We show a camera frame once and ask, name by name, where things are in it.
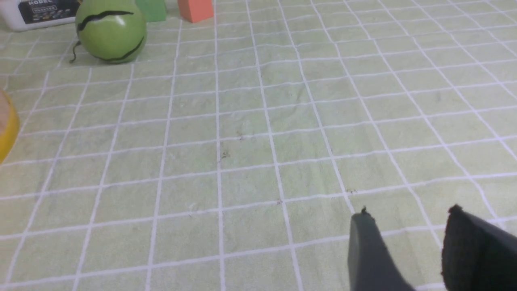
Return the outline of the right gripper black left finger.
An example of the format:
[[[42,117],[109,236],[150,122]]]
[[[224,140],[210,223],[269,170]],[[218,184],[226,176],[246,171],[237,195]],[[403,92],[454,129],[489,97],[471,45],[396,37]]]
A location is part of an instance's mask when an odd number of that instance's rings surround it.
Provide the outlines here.
[[[348,272],[351,291],[414,290],[397,269],[366,207],[351,216]]]

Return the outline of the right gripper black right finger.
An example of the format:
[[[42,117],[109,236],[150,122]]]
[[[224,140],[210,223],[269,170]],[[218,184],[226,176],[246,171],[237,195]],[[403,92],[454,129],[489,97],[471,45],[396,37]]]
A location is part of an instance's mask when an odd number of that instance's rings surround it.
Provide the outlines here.
[[[515,291],[517,238],[454,205],[449,209],[441,264],[449,291]]]

